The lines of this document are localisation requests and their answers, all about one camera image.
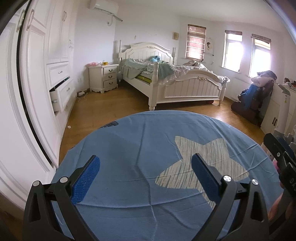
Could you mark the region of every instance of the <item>air conditioner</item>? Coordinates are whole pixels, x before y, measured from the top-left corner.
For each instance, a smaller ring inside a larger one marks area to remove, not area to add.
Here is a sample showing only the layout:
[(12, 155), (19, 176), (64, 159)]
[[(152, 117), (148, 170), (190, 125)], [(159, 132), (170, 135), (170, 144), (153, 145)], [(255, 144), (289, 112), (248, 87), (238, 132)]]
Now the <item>air conditioner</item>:
[(106, 0), (91, 0), (89, 9), (99, 9), (116, 15), (118, 12), (118, 4)]

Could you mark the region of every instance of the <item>headboard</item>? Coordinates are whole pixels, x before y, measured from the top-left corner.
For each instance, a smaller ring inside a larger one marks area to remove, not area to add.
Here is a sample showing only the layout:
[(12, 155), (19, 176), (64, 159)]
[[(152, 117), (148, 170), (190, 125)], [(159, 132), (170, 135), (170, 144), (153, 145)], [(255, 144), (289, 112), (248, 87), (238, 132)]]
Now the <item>headboard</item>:
[(152, 56), (160, 56), (161, 60), (165, 62), (169, 62), (170, 64), (175, 64), (175, 56), (176, 56), (176, 49), (173, 50), (173, 56), (169, 53), (169, 49), (166, 49), (158, 44), (154, 43), (140, 43), (140, 44), (133, 44), (131, 47), (124, 52), (122, 52), (121, 47), (121, 40), (119, 42), (119, 54), (118, 54), (118, 62), (121, 63), (121, 60), (127, 58), (141, 58), (148, 60)]

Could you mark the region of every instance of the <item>white bed frame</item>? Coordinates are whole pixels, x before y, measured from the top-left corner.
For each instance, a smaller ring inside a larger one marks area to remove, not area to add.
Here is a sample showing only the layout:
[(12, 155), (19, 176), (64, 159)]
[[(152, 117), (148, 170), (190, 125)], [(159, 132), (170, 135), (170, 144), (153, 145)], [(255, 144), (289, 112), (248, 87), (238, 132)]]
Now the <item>white bed frame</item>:
[[(119, 45), (118, 62), (128, 58), (149, 59), (152, 56), (160, 56), (161, 60), (175, 64), (176, 53), (174, 57), (169, 53), (169, 49), (154, 44), (141, 43), (131, 45), (131, 47), (122, 52), (121, 40)], [(149, 97), (149, 110), (155, 110), (156, 104), (199, 100), (219, 100), (219, 105), (224, 99), (226, 90), (226, 81), (220, 83), (219, 79), (212, 73), (192, 69), (186, 75), (176, 79), (170, 85), (161, 85), (158, 83), (158, 62), (154, 62), (154, 71), (152, 83), (148, 84), (138, 79), (123, 78), (126, 82), (141, 91)]]

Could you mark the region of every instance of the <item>radiator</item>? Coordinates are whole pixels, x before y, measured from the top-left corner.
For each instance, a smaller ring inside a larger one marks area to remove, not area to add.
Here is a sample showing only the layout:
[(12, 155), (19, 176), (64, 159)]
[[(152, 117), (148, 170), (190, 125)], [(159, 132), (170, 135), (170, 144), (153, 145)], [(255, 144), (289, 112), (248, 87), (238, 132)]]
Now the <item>radiator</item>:
[(250, 84), (236, 79), (236, 78), (231, 78), (230, 82), (227, 83), (226, 87), (226, 97), (238, 101), (237, 96), (245, 89), (248, 89), (250, 87)]

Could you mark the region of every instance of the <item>screw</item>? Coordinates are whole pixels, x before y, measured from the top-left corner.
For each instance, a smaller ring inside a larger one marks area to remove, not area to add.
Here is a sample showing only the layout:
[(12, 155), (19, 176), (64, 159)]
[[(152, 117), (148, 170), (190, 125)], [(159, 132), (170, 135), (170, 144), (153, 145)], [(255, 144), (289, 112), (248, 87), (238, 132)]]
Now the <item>screw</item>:
[(259, 184), (259, 182), (258, 182), (256, 179), (253, 179), (253, 180), (252, 180), (252, 183), (253, 183), (255, 186), (257, 186), (257, 185)]
[(33, 186), (37, 187), (39, 185), (39, 183), (40, 183), (39, 181), (35, 181), (35, 182), (33, 182)]
[(226, 181), (226, 182), (230, 182), (231, 181), (231, 177), (230, 176), (224, 176), (223, 177), (223, 179), (224, 179), (224, 181)]
[(67, 177), (62, 177), (60, 180), (59, 180), (61, 183), (65, 183), (68, 181), (68, 178)]

